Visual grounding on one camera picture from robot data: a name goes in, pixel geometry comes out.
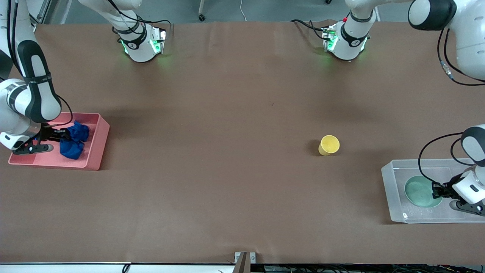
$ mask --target metal bracket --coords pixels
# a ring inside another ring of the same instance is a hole
[[[333,46],[338,39],[336,24],[323,28],[322,37],[325,38],[323,40],[323,49],[325,52],[327,52],[329,49],[333,50]]]
[[[248,259],[250,263],[256,263],[256,252],[235,252],[234,253],[234,263],[237,263],[241,253],[248,253]]]
[[[256,261],[256,253],[251,252],[251,255],[254,255],[254,261]],[[232,273],[251,273],[251,263],[249,261],[252,259],[249,256],[249,252],[234,253],[234,258],[237,258],[237,263]]]

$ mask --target black cable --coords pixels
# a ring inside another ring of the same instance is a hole
[[[426,179],[428,179],[429,181],[433,182],[434,184],[437,184],[437,185],[440,185],[442,188],[444,188],[444,186],[438,182],[436,182],[435,180],[429,178],[427,175],[425,175],[423,173],[423,170],[421,168],[421,157],[423,155],[423,152],[424,150],[426,149],[426,147],[428,147],[431,143],[437,141],[437,140],[440,140],[442,138],[445,138],[445,137],[452,137],[452,136],[457,136],[457,135],[461,135],[463,132],[460,132],[460,133],[454,133],[454,134],[447,134],[447,135],[444,135],[444,136],[440,136],[440,137],[437,137],[431,141],[429,141],[428,143],[426,143],[426,145],[421,149],[421,152],[420,152],[420,155],[418,156],[418,168],[420,169],[420,173],[422,176],[424,176]]]
[[[15,31],[17,29],[17,11],[18,11],[18,1],[15,2],[14,6],[14,21],[12,23],[12,53],[14,54],[12,56],[12,62],[14,65],[18,68],[18,60],[17,60],[17,53],[15,49]]]
[[[479,81],[479,82],[482,82],[482,83],[483,83],[483,82],[485,82],[485,81],[483,81],[483,80],[480,80],[480,79],[477,79],[477,78],[473,78],[473,77],[471,77],[471,76],[466,75],[465,73],[463,73],[463,72],[462,72],[460,69],[458,69],[457,67],[455,67],[455,66],[454,66],[454,65],[453,65],[453,64],[450,62],[450,60],[448,59],[448,52],[447,52],[447,48],[448,48],[448,36],[449,36],[449,35],[450,35],[450,29],[448,29],[448,30],[446,31],[445,43],[444,43],[444,45],[443,45],[443,54],[444,54],[444,56],[445,56],[445,60],[446,60],[446,62],[448,63],[448,65],[449,65],[451,68],[453,68],[454,70],[456,70],[456,72],[458,72],[458,73],[462,74],[463,76],[469,77],[470,79],[473,79],[473,80],[476,80],[476,81]]]
[[[311,28],[313,29],[313,32],[315,33],[315,35],[316,35],[318,38],[320,38],[320,39],[322,39],[322,40],[325,40],[325,41],[330,41],[330,39],[329,39],[329,38],[323,38],[322,36],[318,35],[318,32],[317,32],[317,30],[315,29],[315,27],[313,26],[313,22],[312,22],[311,20],[309,21],[309,23],[310,23],[310,25],[311,25]]]
[[[293,23],[301,23],[301,24],[303,24],[304,26],[306,26],[307,28],[312,29],[312,30],[313,30],[313,32],[315,33],[315,35],[316,35],[318,38],[320,38],[320,39],[322,39],[322,40],[325,40],[325,41],[330,41],[330,39],[329,39],[329,38],[324,38],[324,37],[320,36],[320,35],[318,34],[318,32],[317,32],[317,31],[322,31],[322,28],[326,28],[326,27],[328,27],[328,26],[323,26],[323,27],[321,27],[321,28],[316,28],[316,27],[313,25],[313,22],[312,22],[311,20],[309,21],[309,23],[310,23],[309,25],[308,25],[307,23],[303,22],[302,20],[298,20],[298,19],[293,19],[293,20],[291,20],[290,22],[293,22]]]
[[[444,33],[444,29],[441,30],[441,32],[439,34],[439,38],[438,38],[438,43],[436,45],[436,51],[437,51],[437,54],[438,54],[438,60],[439,60],[440,64],[442,65],[442,67],[443,67],[443,65],[450,65],[450,67],[454,68],[454,66],[451,65],[448,61],[447,61],[447,64],[445,64],[445,62],[443,62],[443,60],[441,59],[440,47],[441,47],[441,39],[443,37],[443,33]],[[446,47],[447,47],[447,40],[445,38],[444,50],[446,50]],[[465,83],[461,83],[461,82],[455,80],[452,75],[448,75],[447,74],[447,76],[450,78],[451,81],[453,81],[454,83],[459,84],[459,85],[464,85],[464,86],[483,86],[483,85],[485,85],[485,83],[481,83],[481,84],[465,84]]]
[[[321,28],[316,29],[315,27],[312,27],[312,26],[308,25],[307,23],[303,22],[302,20],[293,19],[293,20],[291,20],[290,22],[293,22],[293,23],[300,23],[300,24],[302,24],[302,25],[306,26],[306,27],[307,27],[307,28],[309,28],[309,29],[314,29],[314,30],[322,31],[322,29],[321,29]]]
[[[136,18],[137,18],[137,19],[139,18],[138,20],[143,21],[143,18],[141,18],[141,17],[140,17],[140,16],[138,16],[138,15],[136,16]],[[143,30],[142,30],[142,32],[140,32],[140,33],[136,32],[135,26],[133,26],[133,28],[130,28],[130,27],[129,27],[129,30],[133,31],[133,33],[134,33],[134,34],[142,35],[142,34],[143,34],[143,31],[144,31],[144,30],[146,30],[146,25],[142,25],[142,26],[143,26]]]
[[[121,273],[127,273],[129,268],[130,268],[131,264],[125,264],[123,266],[123,269],[121,270]]]
[[[8,0],[8,8],[7,8],[7,44],[8,44],[8,53],[10,54],[10,58],[15,65],[15,56],[12,51],[12,37],[11,37],[11,13],[12,13],[12,0]]]
[[[58,97],[59,99],[61,99],[61,100],[62,100],[62,101],[63,101],[63,102],[66,104],[67,108],[69,109],[69,113],[71,113],[71,119],[70,119],[68,122],[66,122],[66,123],[62,123],[62,124],[54,124],[54,125],[48,125],[48,126],[46,126],[47,128],[50,128],[50,127],[57,127],[57,126],[63,126],[63,125],[68,125],[68,124],[70,124],[70,123],[72,122],[72,120],[74,119],[74,114],[72,113],[71,106],[69,106],[69,104],[68,104],[68,103],[65,101],[65,99],[64,99],[63,97],[61,97],[61,96],[59,96],[59,95],[57,95],[57,97]]]
[[[328,264],[329,267],[333,268],[333,269],[336,269],[339,273],[343,273],[342,269],[346,272],[346,273],[350,273],[345,267],[339,265],[339,264]]]
[[[467,165],[467,166],[473,166],[473,165],[475,165],[475,164],[469,164],[469,163],[461,162],[460,160],[458,160],[458,159],[457,159],[457,158],[454,156],[454,153],[453,153],[453,148],[454,148],[455,144],[456,144],[457,142],[459,142],[460,140],[461,140],[461,138],[459,138],[459,139],[457,139],[457,140],[455,140],[455,141],[453,142],[453,144],[452,144],[452,146],[451,146],[451,148],[450,148],[450,154],[452,155],[453,159],[454,159],[456,162],[460,163],[460,164]]]
[[[124,14],[122,11],[120,11],[120,9],[116,6],[116,4],[113,2],[113,0],[108,0],[108,2],[111,4],[111,6],[113,6],[113,8],[119,12],[121,15],[123,15],[124,17],[128,18],[128,19],[131,19],[131,20],[135,20],[135,21],[138,21],[138,22],[141,22],[141,23],[148,23],[148,24],[152,24],[152,23],[160,23],[160,22],[167,22],[169,23],[170,25],[172,25],[172,23],[169,21],[169,20],[159,20],[159,21],[148,21],[148,20],[139,20],[139,19],[134,19],[134,18],[131,18],[129,17],[128,15]]]
[[[456,266],[452,266],[452,265],[449,265],[449,264],[446,264],[446,265],[440,265],[441,267],[443,267],[444,269],[446,269],[447,271],[449,272],[453,272],[453,273],[456,273],[456,272],[460,272],[460,273],[480,273],[480,271],[478,270],[474,270],[474,269],[471,269],[471,268],[468,268],[468,267],[456,267]]]

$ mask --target green bowl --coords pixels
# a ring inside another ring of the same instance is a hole
[[[411,203],[419,207],[435,207],[443,200],[442,197],[433,199],[431,181],[422,175],[409,178],[404,186],[404,192]]]

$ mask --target gray floor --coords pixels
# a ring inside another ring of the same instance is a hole
[[[201,23],[198,19],[199,3],[199,0],[144,0],[136,13],[146,20],[168,19],[174,24]],[[244,21],[240,4],[240,0],[206,0],[204,23]],[[381,5],[378,8],[379,17],[381,21],[407,21],[409,5],[409,2]],[[98,13],[77,0],[61,0],[53,8],[48,20],[51,24],[107,23]],[[343,0],[333,0],[330,5],[325,4],[324,0],[243,0],[242,10],[248,21],[265,22],[342,20],[349,12]],[[0,52],[0,77],[8,77],[11,67],[10,59]]]

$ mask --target pink tray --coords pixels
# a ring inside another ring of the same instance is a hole
[[[74,113],[73,122],[55,128],[67,128],[74,124],[74,120],[89,127],[88,141],[84,143],[84,151],[79,159],[69,159],[59,153],[59,143],[55,141],[45,141],[45,144],[54,146],[54,150],[47,153],[10,155],[8,164],[23,165],[45,169],[68,169],[68,170],[87,170],[97,171],[103,158],[104,146],[108,138],[110,125],[101,117],[100,114]],[[65,123],[71,118],[70,113],[62,112],[58,118],[49,124]]]

